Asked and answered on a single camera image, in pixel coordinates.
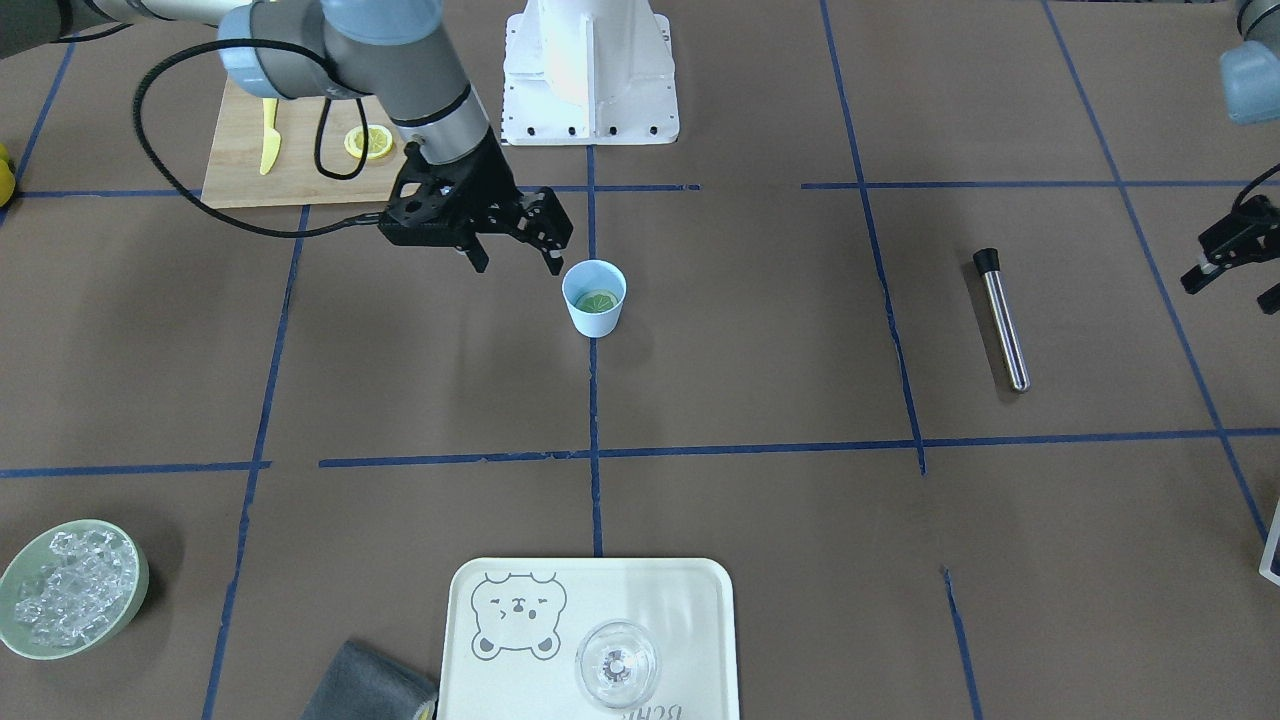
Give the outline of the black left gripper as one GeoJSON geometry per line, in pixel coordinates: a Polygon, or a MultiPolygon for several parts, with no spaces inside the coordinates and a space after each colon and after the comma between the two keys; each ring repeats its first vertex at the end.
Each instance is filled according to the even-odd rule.
{"type": "MultiPolygon", "coordinates": [[[[1276,260],[1277,228],[1277,208],[1265,195],[1252,196],[1230,210],[1199,234],[1198,264],[1180,277],[1184,292],[1199,293],[1228,269],[1276,260]]],[[[1280,313],[1280,284],[1266,290],[1256,302],[1266,315],[1280,313]]]]}

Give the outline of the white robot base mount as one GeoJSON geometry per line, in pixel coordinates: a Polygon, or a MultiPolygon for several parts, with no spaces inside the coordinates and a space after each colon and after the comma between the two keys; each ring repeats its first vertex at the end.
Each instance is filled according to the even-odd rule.
{"type": "Polygon", "coordinates": [[[509,146],[676,143],[671,23],[648,1],[527,1],[504,32],[509,146]]]}

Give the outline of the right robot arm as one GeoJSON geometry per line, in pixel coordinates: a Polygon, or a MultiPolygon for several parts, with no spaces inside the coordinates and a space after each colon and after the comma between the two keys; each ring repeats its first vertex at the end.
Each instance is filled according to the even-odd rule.
{"type": "Polygon", "coordinates": [[[404,142],[404,163],[387,205],[316,228],[328,234],[374,225],[393,245],[453,249],[476,272],[489,256],[480,238],[504,234],[535,249],[550,274],[564,265],[573,225],[556,192],[524,192],[515,182],[483,102],[443,22],[439,1],[5,1],[3,55],[86,40],[114,23],[191,22],[214,41],[161,60],[138,82],[131,104],[134,136],[159,174],[204,214],[261,236],[206,205],[165,167],[145,132],[154,82],[183,61],[216,54],[228,78],[270,100],[374,97],[404,142]]]}

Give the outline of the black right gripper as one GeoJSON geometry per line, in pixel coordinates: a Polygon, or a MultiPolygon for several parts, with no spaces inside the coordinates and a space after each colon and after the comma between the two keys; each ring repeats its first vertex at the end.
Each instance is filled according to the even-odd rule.
{"type": "Polygon", "coordinates": [[[490,256],[480,234],[506,234],[543,252],[547,269],[561,275],[573,224],[556,191],[521,191],[493,131],[470,152],[435,164],[425,145],[408,141],[378,229],[397,246],[466,252],[483,274],[490,256]]]}

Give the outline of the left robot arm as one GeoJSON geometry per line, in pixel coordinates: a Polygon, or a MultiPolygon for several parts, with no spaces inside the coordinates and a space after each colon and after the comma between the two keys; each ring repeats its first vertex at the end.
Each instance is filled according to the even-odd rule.
{"type": "MultiPolygon", "coordinates": [[[[1235,1],[1239,46],[1219,59],[1228,119],[1236,126],[1276,123],[1279,118],[1279,3],[1235,1]]],[[[1230,270],[1276,261],[1277,204],[1262,186],[1277,178],[1277,164],[1262,170],[1236,193],[1226,214],[1197,238],[1199,256],[1180,278],[1197,295],[1230,270]]]]}

